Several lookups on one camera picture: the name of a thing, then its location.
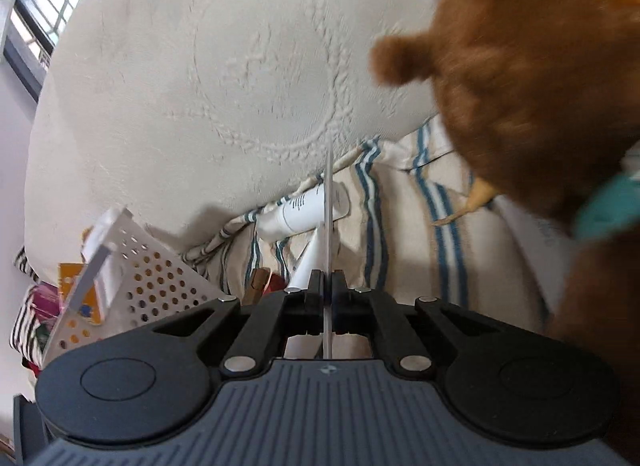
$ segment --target orange plush fur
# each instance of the orange plush fur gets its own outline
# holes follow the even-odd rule
[[[640,140],[640,0],[441,0],[429,30],[377,41],[370,67],[381,84],[430,78],[476,175],[567,229]],[[577,258],[550,333],[616,369],[608,438],[640,464],[640,226]]]

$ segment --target white plastic basket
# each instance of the white plastic basket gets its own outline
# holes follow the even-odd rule
[[[78,309],[108,258],[121,270],[122,281],[111,305],[100,313],[102,323],[96,325],[80,316]],[[44,349],[42,366],[66,351],[224,295],[137,225],[123,208],[69,294]]]

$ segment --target teal fabric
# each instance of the teal fabric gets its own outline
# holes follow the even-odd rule
[[[606,182],[578,211],[577,240],[602,239],[640,221],[640,183],[619,173]]]

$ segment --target window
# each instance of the window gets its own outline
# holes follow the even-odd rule
[[[34,99],[79,0],[16,0],[4,55]]]

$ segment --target gray gripper base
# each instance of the gray gripper base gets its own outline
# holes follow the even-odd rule
[[[598,440],[551,451],[490,441],[459,423],[429,383],[396,378],[378,360],[276,360],[260,378],[226,383],[201,419],[164,442],[139,449],[98,450],[57,440],[32,464],[622,466],[626,462]]]

